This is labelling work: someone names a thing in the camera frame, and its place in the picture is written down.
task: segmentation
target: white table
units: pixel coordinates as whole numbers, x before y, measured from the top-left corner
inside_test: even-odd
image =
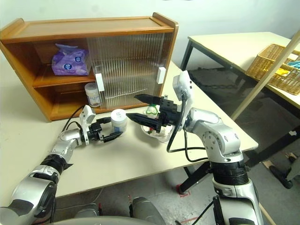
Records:
[[[180,67],[182,70],[186,69],[194,47],[224,67],[244,74],[258,53],[265,47],[270,44],[286,46],[290,42],[290,39],[271,32],[198,35],[189,36],[188,39],[186,54]],[[291,95],[268,84],[266,87],[300,109],[300,95]]]
[[[180,69],[172,62],[167,74],[163,95],[179,103],[172,88],[173,76]],[[47,123],[17,76],[6,61],[1,63],[0,118],[0,205],[7,205],[12,191],[24,176],[38,165],[55,144],[66,120]],[[242,151],[253,150],[258,144],[230,119],[195,84],[195,107],[218,114],[225,124],[232,127],[241,140]],[[145,107],[127,110],[141,113]],[[109,116],[99,114],[97,118]],[[110,124],[103,126],[110,133]],[[172,148],[184,147],[183,132],[179,132]],[[200,139],[188,134],[189,146],[203,146]],[[206,157],[203,150],[194,150],[191,158]],[[76,148],[70,163],[74,165],[63,172],[56,196],[69,195],[104,187],[135,178],[161,173],[191,165],[184,152],[167,153],[166,144],[144,135],[140,126],[128,120],[127,131],[112,142],[92,143]]]
[[[196,48],[225,68],[231,69],[243,79],[254,83],[256,81],[252,77],[247,76],[246,71],[258,53],[270,44],[286,46],[290,42],[290,39],[271,32],[198,35],[190,36],[188,39],[189,42],[180,67],[182,70],[186,69],[190,54],[193,48]],[[300,44],[295,49],[300,51]],[[273,100],[289,110],[296,117],[300,117],[300,95],[291,95],[268,84],[266,88],[270,90],[266,91],[268,91],[268,95]],[[287,146],[297,139],[297,137],[300,137],[300,126],[295,127],[294,130],[297,132],[297,136],[287,134],[259,154],[252,151],[255,157],[252,157],[248,161],[248,164],[254,166],[281,150],[280,145],[283,142]]]

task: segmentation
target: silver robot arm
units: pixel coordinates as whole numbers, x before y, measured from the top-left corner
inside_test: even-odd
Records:
[[[220,212],[219,217],[223,217],[216,220],[223,220],[228,225],[262,225],[257,193],[247,176],[240,140],[233,129],[216,114],[195,108],[191,108],[187,116],[185,129],[196,134],[206,148],[212,183],[218,194],[214,206]]]
[[[49,155],[15,188],[10,205],[0,207],[0,225],[31,225],[47,216],[53,207],[60,175],[71,166],[73,150],[83,143],[88,145],[90,140],[107,142],[121,134],[101,135],[100,124],[110,122],[110,118],[92,123],[95,113],[88,105],[79,118],[81,128],[62,131]]]
[[[262,225],[257,193],[247,176],[239,137],[213,112],[192,108],[191,84],[188,72],[183,71],[173,79],[173,89],[178,100],[182,101],[181,105],[165,97],[141,94],[136,98],[147,104],[160,105],[160,113],[155,119],[138,113],[127,113],[127,116],[157,132],[162,126],[175,126],[168,143],[168,152],[178,151],[169,150],[177,131],[183,128],[196,134],[205,146],[210,172],[213,174],[212,183],[218,194],[213,199],[217,224]]]

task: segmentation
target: pill bottle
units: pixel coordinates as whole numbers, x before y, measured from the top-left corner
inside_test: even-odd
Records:
[[[101,102],[96,83],[87,83],[84,89],[88,97],[89,105],[91,107],[99,107]]]
[[[123,109],[115,109],[111,113],[113,132],[125,132],[127,126],[127,116]]]

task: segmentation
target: tissue box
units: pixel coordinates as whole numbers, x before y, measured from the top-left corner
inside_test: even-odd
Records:
[[[88,76],[91,68],[89,51],[77,46],[59,45],[52,58],[52,70],[58,76]]]

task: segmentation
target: plastic container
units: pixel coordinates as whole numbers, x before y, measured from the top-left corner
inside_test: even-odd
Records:
[[[142,125],[141,125],[141,129],[144,134],[150,137],[157,138],[161,143],[168,143],[171,138],[171,134],[173,133],[173,126],[161,127],[159,133],[156,133],[156,131],[152,128],[142,126]]]
[[[113,132],[125,132],[127,127],[127,116],[123,109],[115,109],[111,113]]]
[[[94,108],[99,107],[101,105],[101,101],[96,83],[87,83],[84,86],[84,89],[88,97],[89,105]]]

